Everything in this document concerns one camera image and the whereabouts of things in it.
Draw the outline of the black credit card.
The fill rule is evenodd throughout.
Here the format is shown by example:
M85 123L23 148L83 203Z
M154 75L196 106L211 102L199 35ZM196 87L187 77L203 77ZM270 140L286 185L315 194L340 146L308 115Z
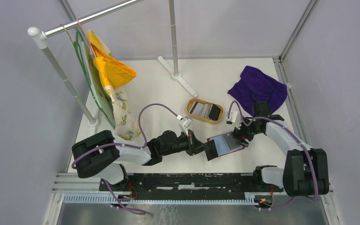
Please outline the black credit card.
M215 141L214 140L210 140L208 142L205 143L208 147L208 149L205 151L206 154L206 158L208 161L211 161L215 158L218 158L218 151L215 145Z

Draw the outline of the red card holder wallet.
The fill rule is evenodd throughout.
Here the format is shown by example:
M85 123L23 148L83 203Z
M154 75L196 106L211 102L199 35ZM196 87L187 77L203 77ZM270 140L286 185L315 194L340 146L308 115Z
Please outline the red card holder wallet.
M227 132L207 139L207 141L215 141L219 157L245 149L244 146L236 143L231 133L232 132Z

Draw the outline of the oval wooden tray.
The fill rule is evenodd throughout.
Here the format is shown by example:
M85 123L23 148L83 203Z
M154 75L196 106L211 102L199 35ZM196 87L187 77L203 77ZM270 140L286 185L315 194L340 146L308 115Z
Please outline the oval wooden tray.
M218 124L225 113L222 106L198 98L189 100L186 111L192 119L213 125Z

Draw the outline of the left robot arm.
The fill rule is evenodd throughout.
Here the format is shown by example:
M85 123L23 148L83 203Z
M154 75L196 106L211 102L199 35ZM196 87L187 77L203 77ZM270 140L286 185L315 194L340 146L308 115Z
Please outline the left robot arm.
M128 187L128 177L122 162L152 166L162 162L164 156L183 151L193 156L207 150L208 144L199 141L192 130L180 136L167 130L147 142L145 147L119 142L111 131L104 130L72 146L71 167L81 179L101 178L117 191L123 191Z

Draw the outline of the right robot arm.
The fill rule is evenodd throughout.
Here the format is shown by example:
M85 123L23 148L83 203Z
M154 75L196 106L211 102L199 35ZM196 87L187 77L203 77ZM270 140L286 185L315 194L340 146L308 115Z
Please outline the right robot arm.
M290 197L314 198L326 195L330 190L327 154L323 149L311 147L299 138L287 125L284 118L272 114L268 102L252 106L253 116L243 116L240 109L232 107L226 115L226 123L234 125L232 137L247 147L254 136L264 134L285 155L285 165L258 166L252 178L252 186L264 191L270 185L282 188Z

